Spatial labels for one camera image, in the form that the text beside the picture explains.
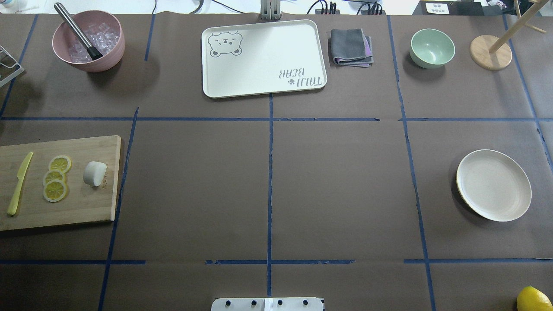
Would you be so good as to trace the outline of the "bottom lemon slice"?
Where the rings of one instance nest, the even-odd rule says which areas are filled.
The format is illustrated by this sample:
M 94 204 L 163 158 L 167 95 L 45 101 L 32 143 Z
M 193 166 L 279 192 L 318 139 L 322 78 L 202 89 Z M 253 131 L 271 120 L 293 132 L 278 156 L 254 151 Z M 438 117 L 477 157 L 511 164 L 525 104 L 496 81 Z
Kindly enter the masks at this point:
M 54 179 L 44 186 L 43 198 L 50 203 L 57 203 L 63 200 L 68 193 L 68 186 L 64 181 Z

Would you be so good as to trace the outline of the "middle lemon slice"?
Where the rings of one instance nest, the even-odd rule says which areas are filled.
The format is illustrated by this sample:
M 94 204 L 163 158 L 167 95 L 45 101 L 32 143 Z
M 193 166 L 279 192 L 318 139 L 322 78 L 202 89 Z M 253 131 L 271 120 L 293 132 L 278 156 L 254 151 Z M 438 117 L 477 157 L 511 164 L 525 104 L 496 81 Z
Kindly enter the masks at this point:
M 51 169 L 45 173 L 43 176 L 43 186 L 46 187 L 46 185 L 53 180 L 58 180 L 61 182 L 66 182 L 66 175 L 63 171 L 60 171 L 59 169 Z

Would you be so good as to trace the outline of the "mint green bowl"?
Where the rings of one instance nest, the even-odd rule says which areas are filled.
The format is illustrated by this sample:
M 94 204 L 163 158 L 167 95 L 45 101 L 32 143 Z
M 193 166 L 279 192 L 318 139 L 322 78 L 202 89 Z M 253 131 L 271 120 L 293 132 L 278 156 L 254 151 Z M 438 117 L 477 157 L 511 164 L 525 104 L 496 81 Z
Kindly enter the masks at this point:
M 452 39 L 437 29 L 421 29 L 410 40 L 410 57 L 419 67 L 437 69 L 450 62 L 456 48 Z

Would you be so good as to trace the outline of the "yellow plastic knife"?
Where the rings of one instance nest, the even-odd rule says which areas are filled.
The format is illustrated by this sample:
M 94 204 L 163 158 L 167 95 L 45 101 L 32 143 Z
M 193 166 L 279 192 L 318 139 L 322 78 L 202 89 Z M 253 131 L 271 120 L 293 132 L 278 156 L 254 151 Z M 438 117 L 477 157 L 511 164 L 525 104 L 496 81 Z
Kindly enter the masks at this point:
M 19 169 L 16 173 L 16 178 L 17 178 L 16 188 L 14 189 L 13 196 L 6 210 L 8 216 L 14 216 L 18 210 L 19 200 L 20 200 L 21 191 L 22 191 L 22 185 L 24 183 L 26 172 L 33 158 L 33 155 L 34 155 L 34 152 L 28 152 L 26 154 L 25 158 L 22 160 L 22 163 L 20 164 Z

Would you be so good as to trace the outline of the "wooden mug stand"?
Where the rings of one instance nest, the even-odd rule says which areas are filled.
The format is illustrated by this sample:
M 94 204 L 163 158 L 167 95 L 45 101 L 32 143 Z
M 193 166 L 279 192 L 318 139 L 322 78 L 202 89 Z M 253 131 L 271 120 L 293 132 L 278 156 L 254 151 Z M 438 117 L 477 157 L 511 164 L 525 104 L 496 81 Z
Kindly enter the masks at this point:
M 531 0 L 531 3 L 533 3 L 531 8 L 522 14 L 501 37 L 481 35 L 472 40 L 470 55 L 475 63 L 491 71 L 505 69 L 511 63 L 513 52 L 508 44 L 509 39 L 526 26 L 527 22 L 547 4 L 547 0 Z

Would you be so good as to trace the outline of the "lemon slice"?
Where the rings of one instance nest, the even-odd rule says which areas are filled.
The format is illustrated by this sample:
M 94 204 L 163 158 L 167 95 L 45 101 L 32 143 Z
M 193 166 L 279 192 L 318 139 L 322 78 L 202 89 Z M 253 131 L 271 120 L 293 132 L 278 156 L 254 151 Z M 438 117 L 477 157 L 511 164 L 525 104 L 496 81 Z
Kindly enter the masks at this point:
M 63 171 L 60 171 L 59 169 L 51 169 L 45 173 L 43 176 L 43 186 L 46 187 L 46 185 L 53 180 L 58 180 L 61 182 L 66 182 L 66 175 Z
M 43 198 L 50 203 L 57 203 L 63 200 L 68 193 L 68 186 L 64 181 L 54 179 L 44 186 Z
M 72 160 L 66 155 L 58 155 L 54 157 L 48 165 L 50 171 L 58 170 L 61 173 L 67 173 L 72 167 Z

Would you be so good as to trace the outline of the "top lemon slice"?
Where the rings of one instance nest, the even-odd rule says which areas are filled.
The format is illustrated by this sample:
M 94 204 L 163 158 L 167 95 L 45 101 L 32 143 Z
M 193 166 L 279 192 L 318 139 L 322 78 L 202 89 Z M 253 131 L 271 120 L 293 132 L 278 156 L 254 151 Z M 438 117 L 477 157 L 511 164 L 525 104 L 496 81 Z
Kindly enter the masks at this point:
M 72 160 L 66 155 L 58 155 L 54 157 L 48 165 L 50 171 L 58 170 L 61 173 L 67 173 L 72 167 Z

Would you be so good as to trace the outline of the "whole yellow lemon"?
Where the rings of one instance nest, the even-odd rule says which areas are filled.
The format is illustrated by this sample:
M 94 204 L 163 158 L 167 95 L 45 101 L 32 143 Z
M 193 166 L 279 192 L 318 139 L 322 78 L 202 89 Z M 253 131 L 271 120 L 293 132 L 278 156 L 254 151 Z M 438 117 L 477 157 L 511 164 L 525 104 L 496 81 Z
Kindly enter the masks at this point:
M 551 300 L 532 286 L 524 287 L 517 296 L 518 311 L 552 311 Z

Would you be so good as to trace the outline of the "bamboo cutting board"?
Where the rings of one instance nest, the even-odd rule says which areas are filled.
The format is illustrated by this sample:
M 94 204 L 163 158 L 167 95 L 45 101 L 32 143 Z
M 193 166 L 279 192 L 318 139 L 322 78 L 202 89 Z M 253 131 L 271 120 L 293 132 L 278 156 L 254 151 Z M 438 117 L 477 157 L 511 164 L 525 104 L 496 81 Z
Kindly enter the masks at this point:
M 29 152 L 33 157 L 22 183 L 18 210 L 10 216 L 7 210 L 18 183 L 16 173 Z M 122 140 L 117 135 L 1 147 L 1 230 L 113 221 L 121 154 Z M 50 161 L 61 155 L 72 161 L 66 174 L 68 193 L 61 201 L 51 203 L 43 197 L 43 176 Z M 92 161 L 107 166 L 96 187 L 83 181 L 85 167 Z

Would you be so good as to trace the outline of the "white metal base plate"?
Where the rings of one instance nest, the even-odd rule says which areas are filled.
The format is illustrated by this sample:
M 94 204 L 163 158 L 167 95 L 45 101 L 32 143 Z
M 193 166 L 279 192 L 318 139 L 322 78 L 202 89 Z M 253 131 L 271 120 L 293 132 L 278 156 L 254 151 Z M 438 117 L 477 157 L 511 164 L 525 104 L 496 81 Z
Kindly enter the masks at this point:
M 323 298 L 318 297 L 260 297 L 217 298 L 212 311 L 324 311 Z

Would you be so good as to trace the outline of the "folded grey purple cloth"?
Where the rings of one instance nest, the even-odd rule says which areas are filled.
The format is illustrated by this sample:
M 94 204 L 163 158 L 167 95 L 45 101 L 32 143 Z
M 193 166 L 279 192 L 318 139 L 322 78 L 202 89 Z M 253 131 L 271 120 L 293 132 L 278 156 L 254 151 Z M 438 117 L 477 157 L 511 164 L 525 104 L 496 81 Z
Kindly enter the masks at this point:
M 363 29 L 332 29 L 330 45 L 337 65 L 368 68 L 374 63 L 372 38 Z

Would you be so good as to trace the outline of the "black power strip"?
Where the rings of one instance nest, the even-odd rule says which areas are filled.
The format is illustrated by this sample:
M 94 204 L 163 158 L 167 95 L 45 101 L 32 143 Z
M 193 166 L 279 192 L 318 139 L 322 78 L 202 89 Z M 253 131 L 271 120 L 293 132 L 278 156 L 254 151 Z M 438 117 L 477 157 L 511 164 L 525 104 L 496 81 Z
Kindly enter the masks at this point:
M 316 0 L 307 14 L 385 15 L 381 0 Z

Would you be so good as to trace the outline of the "white bear print tray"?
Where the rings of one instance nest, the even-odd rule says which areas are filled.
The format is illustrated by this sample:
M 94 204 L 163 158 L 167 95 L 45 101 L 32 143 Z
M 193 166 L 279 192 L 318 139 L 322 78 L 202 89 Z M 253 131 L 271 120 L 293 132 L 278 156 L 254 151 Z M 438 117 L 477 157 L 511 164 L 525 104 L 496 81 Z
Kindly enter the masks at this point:
M 211 98 L 317 90 L 327 83 L 318 28 L 288 20 L 207 28 L 202 89 Z

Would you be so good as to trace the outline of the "pink bowl with ice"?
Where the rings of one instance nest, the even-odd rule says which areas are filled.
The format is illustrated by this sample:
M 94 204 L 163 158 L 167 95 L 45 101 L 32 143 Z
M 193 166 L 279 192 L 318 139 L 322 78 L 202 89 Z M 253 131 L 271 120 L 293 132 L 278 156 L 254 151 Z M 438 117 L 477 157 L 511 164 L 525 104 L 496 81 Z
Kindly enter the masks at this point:
M 58 26 L 53 35 L 53 51 L 69 65 L 85 72 L 102 72 L 114 67 L 123 57 L 126 40 L 119 20 L 112 14 L 90 10 L 72 16 L 92 46 L 102 55 L 91 59 L 67 23 Z

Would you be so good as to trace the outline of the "cream round plate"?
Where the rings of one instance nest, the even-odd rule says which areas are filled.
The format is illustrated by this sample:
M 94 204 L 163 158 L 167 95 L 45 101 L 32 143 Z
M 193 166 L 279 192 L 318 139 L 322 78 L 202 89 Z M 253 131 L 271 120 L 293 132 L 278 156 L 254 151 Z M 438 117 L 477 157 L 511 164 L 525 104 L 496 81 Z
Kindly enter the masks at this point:
M 533 198 L 531 182 L 523 168 L 509 156 L 491 149 L 475 150 L 462 158 L 456 185 L 463 201 L 492 221 L 519 219 Z

